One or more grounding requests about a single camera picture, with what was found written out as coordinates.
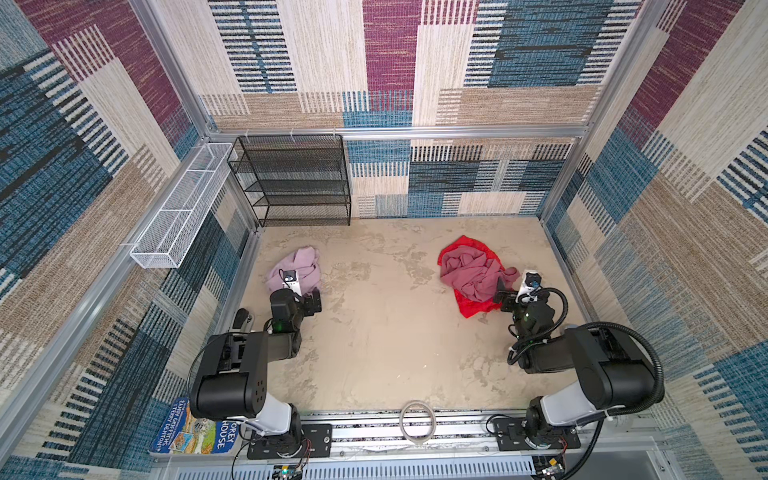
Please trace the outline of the light pink cloth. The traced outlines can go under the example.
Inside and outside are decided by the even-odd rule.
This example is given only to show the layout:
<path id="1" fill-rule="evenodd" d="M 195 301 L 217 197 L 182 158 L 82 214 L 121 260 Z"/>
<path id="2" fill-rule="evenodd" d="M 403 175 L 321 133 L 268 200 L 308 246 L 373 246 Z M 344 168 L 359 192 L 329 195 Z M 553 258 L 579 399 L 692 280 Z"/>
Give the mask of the light pink cloth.
<path id="1" fill-rule="evenodd" d="M 321 286 L 319 251 L 312 246 L 299 248 L 280 260 L 267 274 L 266 286 L 270 292 L 288 288 L 285 277 L 293 272 L 292 280 L 299 284 L 301 293 L 309 293 Z"/>

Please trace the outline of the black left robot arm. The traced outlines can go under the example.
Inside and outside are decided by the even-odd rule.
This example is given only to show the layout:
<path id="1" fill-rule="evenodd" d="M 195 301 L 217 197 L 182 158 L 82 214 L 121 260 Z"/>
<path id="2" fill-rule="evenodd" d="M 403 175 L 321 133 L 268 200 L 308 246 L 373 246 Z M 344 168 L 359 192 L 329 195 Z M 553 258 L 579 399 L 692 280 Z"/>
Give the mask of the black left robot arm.
<path id="1" fill-rule="evenodd" d="M 304 459 L 311 455 L 312 440 L 297 407 L 268 392 L 268 365 L 298 355 L 302 322 L 322 311 L 321 293 L 315 288 L 298 295 L 283 288 L 269 300 L 272 317 L 266 330 L 215 335 L 201 349 L 189 408 L 198 419 L 245 430 L 250 458 Z"/>

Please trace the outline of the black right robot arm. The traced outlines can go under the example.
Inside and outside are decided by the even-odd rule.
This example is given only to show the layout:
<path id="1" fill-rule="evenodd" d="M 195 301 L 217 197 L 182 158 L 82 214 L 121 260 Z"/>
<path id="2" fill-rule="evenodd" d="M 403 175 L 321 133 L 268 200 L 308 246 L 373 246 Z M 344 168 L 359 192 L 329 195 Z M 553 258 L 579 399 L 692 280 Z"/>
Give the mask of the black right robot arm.
<path id="1" fill-rule="evenodd" d="M 530 401 L 523 416 L 492 416 L 488 430 L 502 451 L 577 447 L 581 426 L 613 416 L 643 412 L 665 395 L 661 359 L 648 340 L 625 325 L 591 322 L 567 326 L 569 304 L 553 309 L 562 291 L 544 287 L 537 272 L 525 275 L 517 290 L 497 283 L 493 297 L 511 314 L 515 341 L 507 363 L 527 374 L 572 370 L 576 382 Z"/>

